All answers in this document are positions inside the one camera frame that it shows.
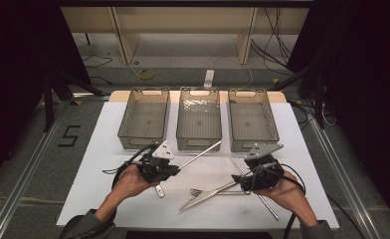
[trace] sleeve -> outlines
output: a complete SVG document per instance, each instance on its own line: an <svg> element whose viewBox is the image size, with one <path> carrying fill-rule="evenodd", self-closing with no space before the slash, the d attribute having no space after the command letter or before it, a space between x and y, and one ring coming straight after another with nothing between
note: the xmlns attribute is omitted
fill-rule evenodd
<svg viewBox="0 0 390 239"><path fill-rule="evenodd" d="M75 216L65 226L59 239L69 238L106 238L108 234L113 230L114 223L113 216L108 221L102 224L94 216L96 210L91 209L85 216Z"/></svg>
<svg viewBox="0 0 390 239"><path fill-rule="evenodd" d="M312 227L302 226L300 224L302 239L334 239L328 222L318 220L318 225Z"/></svg>

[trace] white tabletop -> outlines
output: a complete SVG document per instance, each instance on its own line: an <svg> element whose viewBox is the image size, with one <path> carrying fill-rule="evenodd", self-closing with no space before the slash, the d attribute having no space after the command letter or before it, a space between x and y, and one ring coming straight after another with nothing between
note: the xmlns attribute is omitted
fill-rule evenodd
<svg viewBox="0 0 390 239"><path fill-rule="evenodd" d="M332 229L339 228L331 206L325 196L313 162L289 104L271 104L280 141L284 148L273 153L280 163L293 167L302 177L307 198L318 219L327 220ZM96 128L83 158L57 225L64 226L76 215L84 215L90 208L98 208L109 193L113 175L104 169L123 164L136 150L124 150L117 137L126 103L105 103ZM178 104L170 107L167 142L175 154L171 161L183 165L196 153L177 149L176 125ZM128 230L225 230L267 231L285 229L291 213L267 199L279 215L277 221L257 195L216 195L182 212L179 209L193 198L189 188L212 190L239 174L229 158L247 170L243 153L230 151L229 124L226 103L221 102L223 139L219 151L211 151L184 167L176 176L161 182L165 197L159 198L154 189L148 189L134 198L126 199L118 208L114 223ZM296 221L293 228L298 228Z"/></svg>

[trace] gray plastic container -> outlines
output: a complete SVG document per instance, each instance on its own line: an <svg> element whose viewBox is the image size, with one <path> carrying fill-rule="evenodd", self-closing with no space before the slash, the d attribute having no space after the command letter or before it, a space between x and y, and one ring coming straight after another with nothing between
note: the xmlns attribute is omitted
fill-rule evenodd
<svg viewBox="0 0 390 239"><path fill-rule="evenodd" d="M141 149L166 140L170 108L168 89L134 88L117 136L124 149Z"/></svg>
<svg viewBox="0 0 390 239"><path fill-rule="evenodd" d="M181 88L176 138L179 150L205 150L222 139L216 88Z"/></svg>
<svg viewBox="0 0 390 239"><path fill-rule="evenodd" d="M255 143L279 141L266 90L230 90L228 112L232 152L248 152Z"/></svg>

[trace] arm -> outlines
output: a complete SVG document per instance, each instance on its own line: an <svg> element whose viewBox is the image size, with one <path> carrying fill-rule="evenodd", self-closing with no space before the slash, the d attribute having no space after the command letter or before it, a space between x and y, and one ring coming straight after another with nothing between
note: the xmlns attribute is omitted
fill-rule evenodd
<svg viewBox="0 0 390 239"><path fill-rule="evenodd" d="M117 184L97 211L90 210L85 216L71 219L65 226L60 238L73 238L80 235L94 234L92 238L106 238L114 228L112 223L117 206L126 198L133 197L157 185L148 183L139 174L135 165L130 165L120 176Z"/></svg>
<svg viewBox="0 0 390 239"><path fill-rule="evenodd" d="M285 171L285 176L297 180L288 171ZM281 207L291 211L300 221L303 239L333 238L328 224L316 220L306 197L294 183L282 179L274 188L257 190L254 193L267 196Z"/></svg>

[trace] hand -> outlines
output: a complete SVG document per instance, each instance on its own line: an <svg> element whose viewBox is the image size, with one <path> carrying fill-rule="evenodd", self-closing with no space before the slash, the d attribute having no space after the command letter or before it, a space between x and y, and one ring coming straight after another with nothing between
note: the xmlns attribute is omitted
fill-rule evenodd
<svg viewBox="0 0 390 239"><path fill-rule="evenodd" d="M136 196L145 189L158 184L159 182L145 181L136 165L130 165L123 171L113 190L95 213L95 217L101 223L105 223L124 199Z"/></svg>
<svg viewBox="0 0 390 239"><path fill-rule="evenodd" d="M285 176L297 181L296 177L288 171L285 171ZM273 199L275 203L294 213L305 226L314 226L318 223L303 192L288 180L282 178L275 187L257 190L254 193Z"/></svg>

